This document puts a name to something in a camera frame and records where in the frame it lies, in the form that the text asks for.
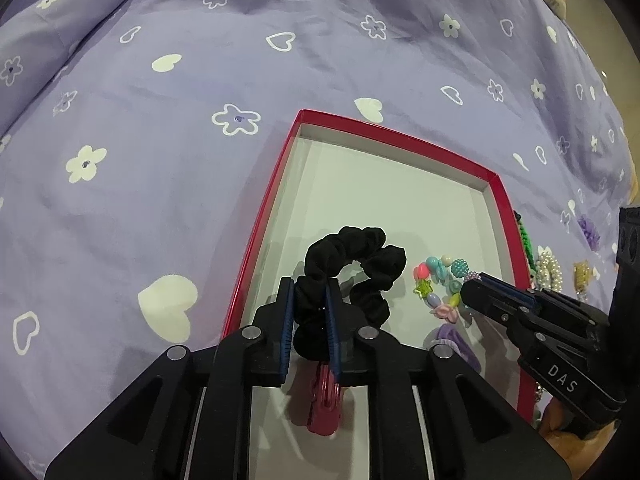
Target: pink bead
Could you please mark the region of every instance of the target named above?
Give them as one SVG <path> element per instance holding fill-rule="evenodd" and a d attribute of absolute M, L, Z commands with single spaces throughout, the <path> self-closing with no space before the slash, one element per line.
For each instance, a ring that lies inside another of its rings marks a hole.
<path fill-rule="evenodd" d="M 425 263 L 421 263 L 417 267 L 417 273 L 419 280 L 426 280 L 429 277 L 429 267 Z"/>

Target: purple spiral hair tie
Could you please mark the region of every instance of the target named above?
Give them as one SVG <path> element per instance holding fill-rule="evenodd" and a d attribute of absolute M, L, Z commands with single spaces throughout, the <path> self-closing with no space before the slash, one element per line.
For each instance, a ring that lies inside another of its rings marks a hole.
<path fill-rule="evenodd" d="M 596 229 L 595 224 L 588 219 L 585 215 L 581 215 L 578 218 L 578 225 L 582 229 L 584 237 L 587 238 L 587 243 L 592 251 L 597 251 L 600 248 L 600 235 Z"/>

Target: metal screw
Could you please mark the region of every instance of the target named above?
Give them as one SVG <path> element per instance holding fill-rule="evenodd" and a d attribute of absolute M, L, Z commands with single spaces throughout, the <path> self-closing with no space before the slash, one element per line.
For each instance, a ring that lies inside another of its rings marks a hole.
<path fill-rule="evenodd" d="M 262 330 L 260 330 L 255 325 L 245 326 L 242 329 L 242 337 L 244 337 L 245 339 L 258 339 L 261 333 Z"/>
<path fill-rule="evenodd" d="M 187 355 L 187 351 L 184 349 L 184 346 L 172 346 L 166 351 L 166 356 L 171 359 L 171 361 L 179 361 L 185 355 Z"/>
<path fill-rule="evenodd" d="M 379 333 L 378 329 L 372 326 L 363 326 L 358 330 L 358 335 L 363 339 L 375 339 Z"/>
<path fill-rule="evenodd" d="M 453 350 L 447 345 L 436 345 L 433 347 L 433 353 L 440 359 L 449 359 L 453 355 Z"/>

